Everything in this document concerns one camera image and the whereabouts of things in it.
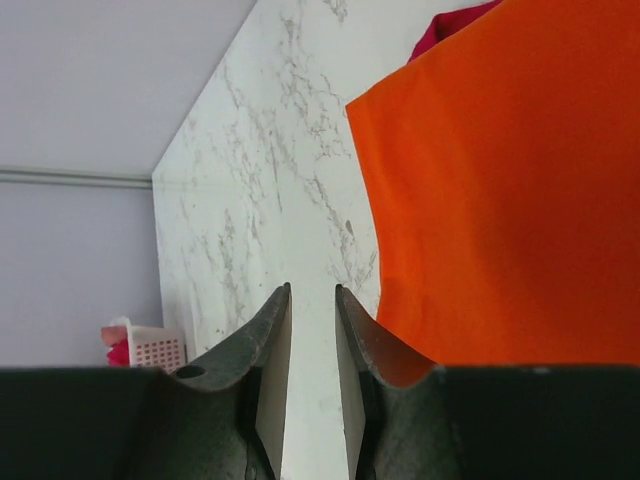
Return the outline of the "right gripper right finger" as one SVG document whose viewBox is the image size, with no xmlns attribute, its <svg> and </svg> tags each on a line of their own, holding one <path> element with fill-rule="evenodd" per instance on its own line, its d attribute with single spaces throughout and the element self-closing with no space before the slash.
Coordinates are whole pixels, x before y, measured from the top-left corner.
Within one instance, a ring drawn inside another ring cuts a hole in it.
<svg viewBox="0 0 640 480">
<path fill-rule="evenodd" d="M 335 289 L 353 479 L 635 479 L 632 366 L 438 366 Z"/>
</svg>

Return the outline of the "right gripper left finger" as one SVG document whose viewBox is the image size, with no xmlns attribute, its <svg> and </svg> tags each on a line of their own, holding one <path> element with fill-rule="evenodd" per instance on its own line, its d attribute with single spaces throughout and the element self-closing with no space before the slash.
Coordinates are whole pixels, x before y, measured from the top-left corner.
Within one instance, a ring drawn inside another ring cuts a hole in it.
<svg viewBox="0 0 640 480">
<path fill-rule="evenodd" d="M 283 458 L 291 287 L 173 373 L 1 372 L 5 479 L 276 479 Z"/>
</svg>

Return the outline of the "orange t shirt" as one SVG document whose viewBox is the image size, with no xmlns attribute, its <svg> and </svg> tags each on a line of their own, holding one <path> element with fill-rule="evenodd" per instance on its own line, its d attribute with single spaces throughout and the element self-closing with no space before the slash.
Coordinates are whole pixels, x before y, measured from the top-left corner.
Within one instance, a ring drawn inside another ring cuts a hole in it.
<svg viewBox="0 0 640 480">
<path fill-rule="evenodd" d="M 639 5 L 504 1 L 348 104 L 378 321 L 447 366 L 639 362 Z"/>
</svg>

